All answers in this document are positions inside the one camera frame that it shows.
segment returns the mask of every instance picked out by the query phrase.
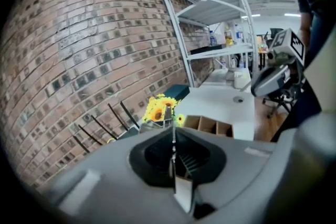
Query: sunflower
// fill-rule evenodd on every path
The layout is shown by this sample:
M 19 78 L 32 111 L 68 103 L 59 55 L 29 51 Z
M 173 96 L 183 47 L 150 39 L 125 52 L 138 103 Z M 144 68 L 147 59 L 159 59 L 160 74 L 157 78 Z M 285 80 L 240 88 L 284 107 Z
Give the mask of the sunflower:
M 157 104 L 149 112 L 148 119 L 152 121 L 163 121 L 165 112 L 166 112 L 166 106 Z
M 174 99 L 174 98 L 170 98 L 170 97 L 163 97 L 163 98 L 160 98 L 159 99 L 159 102 L 162 104 L 162 105 L 166 105 L 168 106 L 169 108 L 174 108 L 177 104 L 177 101 Z
M 176 123 L 179 127 L 182 127 L 183 126 L 183 123 L 185 121 L 185 116 L 182 115 L 182 114 L 179 114 L 177 117 L 176 117 Z

